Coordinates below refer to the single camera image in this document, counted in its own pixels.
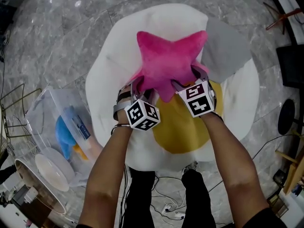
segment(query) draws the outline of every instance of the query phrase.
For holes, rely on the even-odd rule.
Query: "plastic box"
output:
[[[71,107],[76,113],[76,117],[75,115],[71,117],[68,113],[67,109],[71,109]],[[25,118],[42,154],[47,152],[48,148],[53,148],[63,155],[55,135],[55,125],[59,116],[62,117],[73,138],[88,158],[88,160],[84,160],[73,149],[68,160],[76,174],[69,186],[80,186],[86,183],[102,147],[96,141],[93,141],[96,144],[92,148],[91,142],[92,139],[95,140],[95,137],[91,115],[82,102],[79,93],[74,89],[47,87],[32,103]]]

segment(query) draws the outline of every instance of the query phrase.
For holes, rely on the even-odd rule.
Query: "marble floor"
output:
[[[272,17],[263,6],[263,1],[274,6],[272,0],[25,0],[16,12],[10,42],[5,50],[4,94],[21,83],[25,83],[25,93],[51,85],[77,89],[86,103],[86,75],[107,34],[119,19],[158,4],[188,4],[230,24],[250,44],[259,74],[260,98],[255,121],[242,143],[254,157],[264,143],[279,136],[276,125],[282,103],[292,98],[296,106],[299,104],[298,91],[282,85],[276,56],[276,48],[288,45],[289,37],[282,35],[280,28],[265,30],[266,25],[272,22]],[[21,92],[12,95],[7,102],[17,98],[18,94],[20,96]],[[26,101],[26,109],[31,100],[29,98]],[[13,107],[10,114],[24,121],[21,106]],[[276,139],[254,158],[266,197],[277,189],[272,177],[283,164],[282,159],[275,155],[275,150],[288,149],[290,141],[290,137]],[[14,140],[12,144],[16,149],[27,147],[23,140]],[[198,170],[210,191],[211,209],[217,226],[232,222],[227,193],[215,161],[199,163]],[[159,172],[158,175],[181,178],[181,173],[167,171]],[[78,220],[84,191],[82,187],[71,189],[68,196],[73,197],[74,201],[67,202],[69,211],[66,218],[51,213],[51,219],[60,226],[66,224],[74,227],[76,224],[69,220]],[[179,205],[185,195],[180,181],[174,179],[160,179],[157,191],[175,199]],[[166,202],[172,203],[168,198],[152,199],[158,211],[162,210]],[[162,219],[153,209],[151,211],[157,228],[182,225],[182,221]]]

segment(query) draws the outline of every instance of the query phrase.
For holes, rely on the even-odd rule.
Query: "star plush toy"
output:
[[[138,32],[137,42],[143,61],[130,80],[144,76],[140,91],[154,88],[164,102],[169,102],[176,91],[171,80],[175,79],[183,85],[195,81],[191,65],[208,72],[196,60],[207,37],[207,33],[202,30],[180,40],[169,41],[148,32]]]

